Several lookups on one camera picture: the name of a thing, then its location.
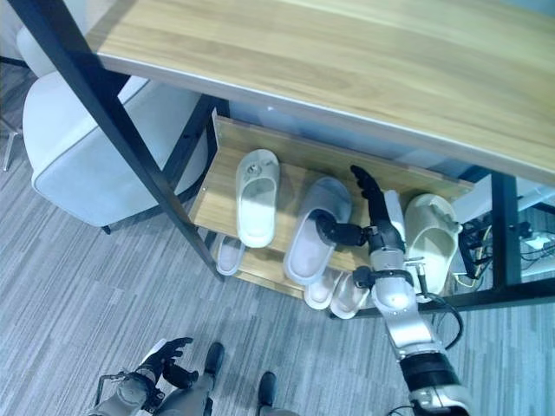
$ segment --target robotic arm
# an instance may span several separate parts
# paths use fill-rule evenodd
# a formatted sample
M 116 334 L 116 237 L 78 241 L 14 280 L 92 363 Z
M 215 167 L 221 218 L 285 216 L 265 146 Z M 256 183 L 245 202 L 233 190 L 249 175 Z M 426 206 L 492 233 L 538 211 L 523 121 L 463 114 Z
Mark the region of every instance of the robotic arm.
M 337 244 L 369 244 L 372 269 L 358 268 L 353 279 L 358 287 L 371 289 L 372 300 L 385 319 L 415 415 L 470 416 L 470 394 L 460 384 L 443 344 L 418 312 L 413 279 L 405 270 L 405 245 L 389 220 L 383 193 L 362 168 L 352 166 L 351 171 L 362 197 L 369 201 L 370 226 L 338 224 L 322 215 L 317 218 L 318 231 Z
M 177 338 L 165 342 L 160 349 L 150 354 L 132 373 L 103 375 L 96 392 L 95 408 L 88 416 L 129 416 L 140 409 L 154 413 L 164 400 L 165 395 L 156 388 L 161 375 L 177 388 L 189 388 L 198 378 L 199 373 L 189 373 L 175 365 L 175 358 L 183 355 L 178 348 L 193 342 L 192 338 Z M 101 401 L 104 380 L 123 379 L 116 392 Z

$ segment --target shoe rack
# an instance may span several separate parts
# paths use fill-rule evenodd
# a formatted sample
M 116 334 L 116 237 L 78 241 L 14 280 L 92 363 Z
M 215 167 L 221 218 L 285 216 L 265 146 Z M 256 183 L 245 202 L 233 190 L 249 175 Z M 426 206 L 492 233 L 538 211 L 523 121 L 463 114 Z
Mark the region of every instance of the shoe rack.
M 236 277 L 299 298 L 303 297 L 303 287 L 287 278 L 282 264 L 304 195 L 317 179 L 329 175 L 345 184 L 353 199 L 350 222 L 360 225 L 368 225 L 368 208 L 349 170 L 351 165 L 366 169 L 384 190 L 397 190 L 403 209 L 421 193 L 453 200 L 472 189 L 471 183 L 439 173 L 223 117 L 216 118 L 216 134 L 218 151 L 190 211 L 191 220 L 208 230 L 236 237 L 237 166 L 253 150 L 265 148 L 274 152 L 281 171 L 276 235 L 263 249 L 246 249 Z M 334 252 L 329 266 L 351 271 L 364 264 L 368 264 L 366 248 L 342 248 Z

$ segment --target white robotic arm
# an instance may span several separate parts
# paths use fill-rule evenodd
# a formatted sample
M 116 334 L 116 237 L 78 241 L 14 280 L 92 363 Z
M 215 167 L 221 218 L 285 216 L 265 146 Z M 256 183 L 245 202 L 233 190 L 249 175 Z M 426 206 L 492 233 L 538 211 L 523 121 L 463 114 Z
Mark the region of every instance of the white robotic arm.
M 389 220 L 383 193 L 362 168 L 352 166 L 351 171 L 369 201 L 370 226 L 338 224 L 322 215 L 317 219 L 320 235 L 337 244 L 369 244 L 371 268 L 358 268 L 353 279 L 357 286 L 371 289 L 372 300 L 385 319 L 415 415 L 471 416 L 470 394 L 459 382 L 442 342 L 418 312 L 412 276 L 405 270 L 405 246 Z M 424 281 L 421 286 L 426 291 Z

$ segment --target white chair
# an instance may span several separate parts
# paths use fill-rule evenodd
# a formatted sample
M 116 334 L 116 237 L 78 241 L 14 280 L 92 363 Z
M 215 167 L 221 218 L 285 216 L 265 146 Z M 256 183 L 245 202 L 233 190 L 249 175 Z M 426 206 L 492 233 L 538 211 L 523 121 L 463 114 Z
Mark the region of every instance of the white chair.
M 18 33 L 17 46 L 39 78 L 23 109 L 33 188 L 71 215 L 100 227 L 157 205 L 26 28 Z M 163 168 L 199 94 L 132 76 L 118 97 Z M 205 133 L 176 194 L 199 178 L 207 154 Z

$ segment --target floor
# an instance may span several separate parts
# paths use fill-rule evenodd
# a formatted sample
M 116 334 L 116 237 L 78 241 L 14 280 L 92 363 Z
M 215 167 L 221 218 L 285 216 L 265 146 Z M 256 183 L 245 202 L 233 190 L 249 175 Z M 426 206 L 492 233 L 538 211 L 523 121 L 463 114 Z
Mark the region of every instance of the floor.
M 20 123 L 32 76 L 8 65 L 0 75 L 2 112 Z M 108 236 L 37 195 L 31 173 L 18 142 L 0 172 L 0 414 L 83 414 L 101 374 L 133 369 L 178 336 L 194 338 L 179 360 L 188 369 L 202 368 L 211 342 L 225 345 L 214 415 L 254 416 L 268 369 L 276 404 L 305 416 L 383 416 L 407 403 L 381 319 L 332 321 L 277 292 L 219 283 L 163 214 Z M 552 304 L 463 314 L 466 333 L 448 355 L 476 414 L 555 414 L 554 317 Z M 446 340 L 454 331 L 442 321 Z

